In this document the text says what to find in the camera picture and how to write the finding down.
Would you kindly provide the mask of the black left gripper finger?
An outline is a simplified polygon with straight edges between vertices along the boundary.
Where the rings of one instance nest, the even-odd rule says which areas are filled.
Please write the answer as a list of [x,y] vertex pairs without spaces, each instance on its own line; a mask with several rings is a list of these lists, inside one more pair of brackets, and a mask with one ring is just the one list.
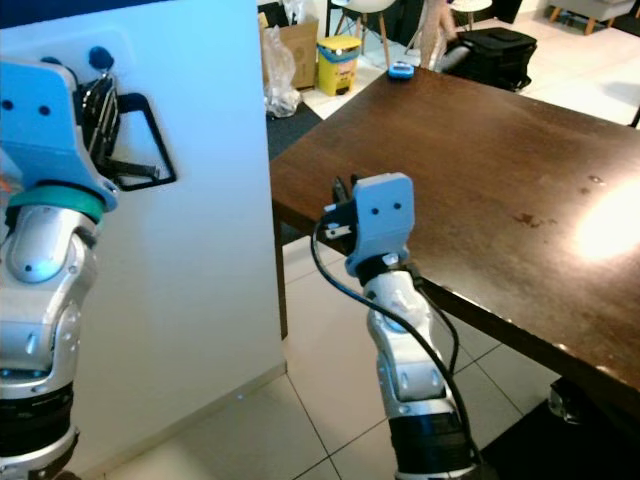
[[116,99],[119,102],[120,114],[142,113],[145,115],[148,129],[150,129],[152,140],[155,142],[160,157],[169,157],[172,160],[168,147],[166,147],[163,133],[161,133],[160,125],[157,124],[156,116],[147,97],[143,93],[123,93],[123,95],[116,96]]
[[155,164],[128,163],[110,157],[109,177],[123,191],[137,191],[175,183],[178,173],[169,157],[160,157]]

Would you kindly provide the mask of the clear plastic bag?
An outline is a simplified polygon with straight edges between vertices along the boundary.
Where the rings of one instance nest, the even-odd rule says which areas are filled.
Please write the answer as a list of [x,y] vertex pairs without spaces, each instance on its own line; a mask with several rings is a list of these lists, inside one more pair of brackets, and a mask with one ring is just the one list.
[[293,58],[280,40],[280,27],[262,29],[261,50],[266,115],[271,119],[293,116],[301,96],[300,91],[292,86]]

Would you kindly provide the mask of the large cardboard box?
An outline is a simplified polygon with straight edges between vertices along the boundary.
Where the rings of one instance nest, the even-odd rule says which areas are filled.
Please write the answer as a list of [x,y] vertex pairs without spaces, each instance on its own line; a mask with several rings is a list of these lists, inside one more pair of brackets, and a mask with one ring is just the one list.
[[294,63],[292,86],[297,90],[310,90],[315,86],[317,73],[317,31],[320,20],[308,18],[306,22],[280,27],[280,40]]

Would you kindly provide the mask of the black bag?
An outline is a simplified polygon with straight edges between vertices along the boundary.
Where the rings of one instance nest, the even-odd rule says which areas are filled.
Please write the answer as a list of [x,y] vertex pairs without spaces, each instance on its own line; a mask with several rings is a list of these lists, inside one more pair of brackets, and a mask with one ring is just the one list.
[[440,59],[440,72],[518,92],[532,82],[531,56],[538,41],[503,27],[458,33],[457,44]]

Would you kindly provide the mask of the white partition board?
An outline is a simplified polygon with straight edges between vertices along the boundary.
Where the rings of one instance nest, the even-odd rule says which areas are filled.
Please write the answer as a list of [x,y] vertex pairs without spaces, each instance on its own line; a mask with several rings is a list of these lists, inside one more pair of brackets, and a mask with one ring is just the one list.
[[15,0],[1,60],[87,81],[105,47],[143,93],[178,172],[119,193],[79,311],[70,420],[96,463],[283,365],[279,250],[255,0]]

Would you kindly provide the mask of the blue hook knob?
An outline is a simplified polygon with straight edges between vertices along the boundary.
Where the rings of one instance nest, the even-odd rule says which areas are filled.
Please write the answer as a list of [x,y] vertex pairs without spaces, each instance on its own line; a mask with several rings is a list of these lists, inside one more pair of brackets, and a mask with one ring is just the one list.
[[109,72],[115,63],[114,56],[105,47],[101,46],[91,47],[91,50],[88,51],[87,59],[90,67],[99,70],[99,72]]

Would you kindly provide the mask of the seated person with bare legs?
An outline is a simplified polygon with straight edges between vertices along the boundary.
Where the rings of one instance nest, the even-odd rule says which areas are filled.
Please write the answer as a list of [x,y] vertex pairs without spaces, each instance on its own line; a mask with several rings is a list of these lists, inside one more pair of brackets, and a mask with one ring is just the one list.
[[424,0],[419,29],[419,68],[435,70],[439,50],[447,50],[448,42],[457,38],[449,0]]

